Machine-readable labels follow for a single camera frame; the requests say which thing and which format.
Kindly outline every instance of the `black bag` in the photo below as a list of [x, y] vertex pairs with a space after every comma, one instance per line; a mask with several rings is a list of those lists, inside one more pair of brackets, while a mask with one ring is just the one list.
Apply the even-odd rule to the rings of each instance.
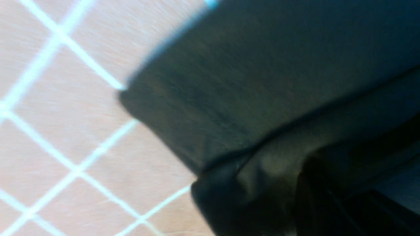
[[218, 236], [420, 235], [420, 1], [224, 0], [120, 101]]

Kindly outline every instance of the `tiled floor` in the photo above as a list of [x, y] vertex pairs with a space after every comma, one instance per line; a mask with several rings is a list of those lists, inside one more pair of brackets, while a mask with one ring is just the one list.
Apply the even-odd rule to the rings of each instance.
[[116, 101], [214, 0], [0, 1], [0, 232], [213, 235], [194, 176]]

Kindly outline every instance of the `black fabric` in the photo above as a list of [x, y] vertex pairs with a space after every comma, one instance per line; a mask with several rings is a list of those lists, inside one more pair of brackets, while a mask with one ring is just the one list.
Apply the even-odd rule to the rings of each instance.
[[375, 189], [420, 215], [420, 161], [407, 166], [395, 178], [379, 184]]
[[415, 156], [416, 138], [394, 155], [350, 151], [420, 113], [419, 42], [419, 1], [224, 0], [120, 101], [197, 174], [192, 195], [216, 235], [286, 235], [308, 157], [330, 158], [342, 201]]
[[305, 164], [298, 178], [295, 219], [299, 236], [420, 235], [420, 215], [375, 190], [343, 199], [333, 178], [317, 166]]

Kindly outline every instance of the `beige tile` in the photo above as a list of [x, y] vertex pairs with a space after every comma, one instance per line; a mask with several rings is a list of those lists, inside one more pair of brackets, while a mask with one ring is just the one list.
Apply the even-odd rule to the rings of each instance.
[[205, 7], [204, 0], [102, 0], [73, 39], [124, 82], [160, 42]]
[[20, 212], [0, 200], [0, 232], [11, 226], [20, 215]]
[[27, 221], [14, 236], [51, 236], [50, 233], [39, 227], [34, 221]]
[[153, 233], [147, 226], [141, 224], [134, 228], [133, 231], [131, 231], [128, 236], [156, 236], [155, 233]]
[[214, 235], [196, 209], [190, 192], [161, 209], [149, 221], [168, 236]]
[[16, 113], [79, 163], [131, 118], [116, 90], [64, 47]]
[[88, 173], [140, 214], [194, 180], [177, 157], [142, 124], [123, 137]]
[[62, 23], [63, 18], [81, 0], [34, 0], [55, 23]]
[[32, 206], [67, 173], [10, 121], [0, 126], [0, 188], [18, 201]]
[[115, 235], [135, 221], [82, 179], [71, 183], [39, 215], [68, 236]]
[[19, 1], [0, 1], [0, 99], [47, 42], [50, 32]]

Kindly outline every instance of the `white grout line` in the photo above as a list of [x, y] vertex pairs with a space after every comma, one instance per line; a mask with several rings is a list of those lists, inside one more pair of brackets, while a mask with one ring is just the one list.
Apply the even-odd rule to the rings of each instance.
[[145, 226], [147, 226], [147, 227], [149, 227], [149, 229], [153, 232], [153, 233], [155, 233], [157, 236], [165, 236], [163, 233], [161, 233], [159, 230], [157, 230], [156, 228], [155, 228], [155, 226], [154, 225], [152, 225], [151, 223], [149, 223], [149, 222], [147, 222], [147, 221], [144, 221], [144, 223], [143, 223]]
[[[67, 34], [70, 32], [70, 29], [77, 24], [78, 19], [81, 18], [86, 8], [90, 7], [93, 4], [92, 0], [81, 1], [78, 7], [74, 10], [74, 15], [70, 15], [66, 20], [66, 24], [63, 28], [59, 27], [53, 20], [51, 20], [32, 0], [19, 0], [24, 6], [26, 6], [29, 11], [34, 14], [47, 28], [54, 32], [54, 36], [50, 39], [47, 45], [44, 47], [43, 51], [38, 55], [36, 60], [30, 65], [30, 67], [25, 71], [23, 76], [19, 79], [18, 83], [12, 88], [11, 92], [4, 99], [4, 110], [11, 110], [11, 108], [18, 102], [19, 98], [26, 92], [26, 90], [31, 86], [31, 84], [36, 80], [36, 78], [42, 73], [43, 69], [50, 63], [55, 52], [57, 51], [60, 43], [66, 44], [72, 51], [74, 51], [89, 67], [91, 67], [100, 77], [107, 81], [112, 87], [116, 89], [124, 89], [124, 86], [118, 82], [112, 75], [110, 75], [106, 70], [104, 70], [95, 60], [93, 60], [77, 43], [75, 43]], [[206, 0], [207, 5], [213, 9], [217, 5], [215, 0]], [[2, 121], [2, 114], [0, 113], [0, 124]], [[58, 185], [53, 187], [47, 194], [42, 197], [33, 207], [26, 211], [15, 223], [12, 224], [2, 235], [11, 235], [17, 231], [27, 220], [34, 219], [38, 217], [34, 215], [37, 211], [41, 210], [46, 204], [48, 204], [55, 196], [57, 196], [65, 187], [67, 187], [75, 178], [78, 176], [83, 178], [85, 181], [89, 182], [91, 185], [96, 187], [101, 191], [105, 196], [110, 200], [119, 204], [127, 212], [132, 214], [138, 220], [129, 226], [127, 229], [134, 229], [140, 223], [148, 226], [155, 234], [163, 236], [152, 224], [146, 221], [147, 218], [158, 212], [161, 208], [165, 207], [171, 201], [181, 196], [189, 190], [189, 186], [181, 189], [164, 202], [160, 203], [158, 206], [149, 211], [145, 216], [141, 216], [135, 210], [133, 210], [128, 204], [124, 201], [117, 198], [104, 186], [102, 186], [98, 181], [94, 180], [92, 177], [88, 176], [83, 171], [88, 168], [93, 162], [103, 153], [105, 153], [110, 146], [114, 145], [117, 140], [123, 136], [126, 132], [130, 130], [136, 122], [133, 124], [127, 124], [124, 126], [126, 131], [120, 129], [114, 135], [119, 136], [118, 138], [107, 139], [99, 148], [97, 148], [86, 160], [78, 167], [76, 167], [69, 159], [57, 151], [51, 144], [49, 144], [45, 139], [43, 139], [33, 128], [31, 128], [27, 123], [21, 120], [18, 116], [11, 112], [5, 112], [3, 115], [6, 115], [7, 118], [11, 119], [22, 131], [27, 133], [38, 145], [40, 145], [46, 152], [50, 153], [54, 158], [59, 162], [64, 164], [66, 167], [72, 170]], [[49, 225], [46, 221], [39, 221], [40, 226]], [[59, 234], [59, 231], [49, 230], [53, 235]]]
[[210, 7], [210, 9], [214, 9], [217, 7], [217, 5], [219, 4], [217, 2], [217, 0], [205, 0], [206, 4], [208, 7]]
[[105, 140], [91, 155], [89, 155], [79, 166], [75, 166], [68, 158], [56, 150], [51, 144], [41, 137], [29, 124], [25, 123], [18, 116], [12, 112], [8, 112], [8, 116], [12, 122], [14, 122], [18, 128], [25, 132], [34, 142], [36, 142], [43, 150], [50, 153], [60, 163], [63, 163], [66, 167], [72, 171], [64, 177], [56, 186], [51, 188], [41, 199], [39, 199], [31, 208], [29, 208], [22, 216], [19, 217], [7, 230], [2, 233], [2, 236], [8, 236], [15, 233], [27, 220], [31, 219], [32, 216], [46, 206], [52, 199], [54, 199], [61, 191], [63, 191], [71, 182], [73, 182], [82, 171], [86, 170], [92, 165], [100, 155], [108, 151], [123, 135], [133, 129], [136, 120], [129, 121], [126, 125], [116, 131], [110, 138]]
[[148, 219], [149, 217], [151, 217], [152, 215], [154, 215], [156, 212], [158, 212], [160, 209], [164, 208], [166, 205], [168, 205], [169, 203], [171, 203], [173, 200], [177, 199], [178, 197], [180, 197], [184, 193], [188, 192], [189, 189], [190, 189], [190, 187], [191, 186], [188, 185], [187, 187], [184, 187], [183, 189], [181, 189], [178, 192], [174, 193], [172, 196], [168, 197], [165, 201], [161, 202], [159, 205], [157, 205], [156, 207], [154, 207], [153, 209], [151, 209], [148, 213], [146, 213], [143, 216], [144, 219]]
[[11, 120], [18, 129], [26, 133], [35, 143], [37, 143], [46, 153], [49, 153], [61, 164], [69, 169], [75, 169], [77, 166], [72, 163], [61, 152], [56, 150], [47, 140], [45, 140], [36, 130], [34, 130], [28, 123], [23, 121], [20, 117], [10, 111], [6, 111], [6, 118]]
[[[71, 30], [82, 20], [82, 16], [93, 5], [93, 0], [82, 0], [64, 20], [61, 28], [63, 34], [71, 33]], [[7, 110], [12, 110], [28, 88], [40, 76], [43, 70], [50, 64], [61, 45], [61, 37], [53, 31], [52, 37], [41, 49], [38, 56], [32, 61], [29, 67], [24, 71], [23, 75], [10, 89], [10, 92], [4, 97], [4, 103]]]
[[124, 89], [124, 86], [104, 70], [92, 59], [76, 42], [74, 42], [47, 14], [45, 14], [32, 0], [19, 0], [29, 11], [36, 16], [47, 28], [60, 36], [61, 41], [75, 52], [88, 66], [90, 66], [102, 79], [116, 89]]
[[139, 219], [142, 218], [142, 216], [137, 213], [132, 207], [130, 207], [127, 203], [125, 203], [123, 200], [117, 198], [111, 191], [109, 191], [107, 188], [105, 188], [101, 183], [99, 183], [97, 180], [93, 179], [86, 173], [80, 173], [79, 175], [82, 179], [84, 179], [86, 182], [94, 186], [96, 189], [98, 189], [101, 193], [103, 193], [109, 200], [115, 202], [116, 204], [120, 205], [126, 212], [128, 212], [133, 217]]
[[172, 196], [168, 197], [165, 201], [161, 202], [159, 205], [151, 209], [148, 213], [146, 213], [142, 218], [136, 220], [136, 222], [132, 223], [129, 227], [124, 229], [122, 232], [116, 234], [115, 236], [124, 236], [128, 233], [130, 233], [133, 229], [135, 229], [140, 224], [147, 224], [147, 219], [150, 218], [152, 215], [157, 213], [160, 209], [164, 208], [166, 205], [171, 203], [173, 200], [177, 199], [181, 195], [185, 194], [190, 190], [191, 186], [188, 185], [187, 187], [184, 187], [183, 189], [179, 190], [178, 192], [174, 193]]
[[[10, 195], [9, 193], [5, 192], [2, 189], [0, 189], [0, 199], [3, 200], [5, 203], [7, 203], [9, 206], [13, 207], [17, 211], [25, 212], [27, 210], [27, 207], [25, 207], [16, 198], [14, 198], [12, 195]], [[42, 219], [40, 216], [33, 215], [32, 219], [50, 234], [54, 236], [65, 236], [63, 232], [56, 229], [54, 226], [52, 226], [50, 223]]]

